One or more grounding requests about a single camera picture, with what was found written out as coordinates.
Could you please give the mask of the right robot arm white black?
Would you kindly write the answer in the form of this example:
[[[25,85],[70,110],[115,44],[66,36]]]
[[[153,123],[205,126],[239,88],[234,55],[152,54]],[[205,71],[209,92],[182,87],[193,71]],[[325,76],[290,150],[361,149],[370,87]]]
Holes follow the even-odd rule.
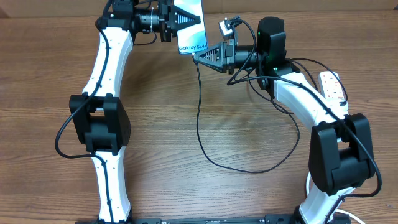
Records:
[[[381,178],[375,163],[368,119],[349,114],[346,98],[329,100],[314,89],[304,74],[287,58],[285,24],[278,17],[265,17],[252,31],[254,43],[239,46],[235,28],[240,17],[220,22],[224,40],[193,55],[197,65],[230,73],[229,85],[250,82],[241,70],[255,72],[260,88],[298,117],[311,133],[308,168],[313,180],[307,198],[293,214],[266,215],[266,223],[349,223],[347,214],[336,210],[371,177]]]

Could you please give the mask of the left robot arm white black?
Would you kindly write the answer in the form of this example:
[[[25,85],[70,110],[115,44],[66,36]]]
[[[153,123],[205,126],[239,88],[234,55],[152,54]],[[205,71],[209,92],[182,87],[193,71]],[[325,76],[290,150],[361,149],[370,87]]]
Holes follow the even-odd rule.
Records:
[[[100,210],[94,222],[132,223],[124,175],[131,123],[120,99],[124,68],[138,33],[163,42],[176,37],[182,54],[205,46],[203,3],[157,1],[156,7],[141,7],[140,1],[108,1],[95,26],[99,48],[93,71],[82,93],[70,97],[68,120],[95,167]]]

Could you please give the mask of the Samsung Galaxy smartphone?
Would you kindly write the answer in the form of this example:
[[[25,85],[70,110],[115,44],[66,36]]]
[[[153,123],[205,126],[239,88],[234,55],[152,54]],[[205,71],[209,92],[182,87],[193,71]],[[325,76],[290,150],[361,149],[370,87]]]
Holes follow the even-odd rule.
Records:
[[[207,38],[202,0],[176,0],[177,6],[189,13],[200,16],[201,22],[177,32],[180,54],[192,54],[207,49]]]

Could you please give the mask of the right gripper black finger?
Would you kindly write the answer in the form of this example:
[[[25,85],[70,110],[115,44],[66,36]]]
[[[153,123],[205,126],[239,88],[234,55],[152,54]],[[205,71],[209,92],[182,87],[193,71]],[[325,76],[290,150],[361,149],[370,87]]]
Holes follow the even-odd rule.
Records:
[[[224,73],[224,68],[222,64],[216,62],[206,62],[206,61],[199,61],[199,64],[202,64],[208,68],[211,68],[217,72]]]
[[[196,62],[221,62],[223,58],[224,42],[219,42],[193,55],[193,59]]]

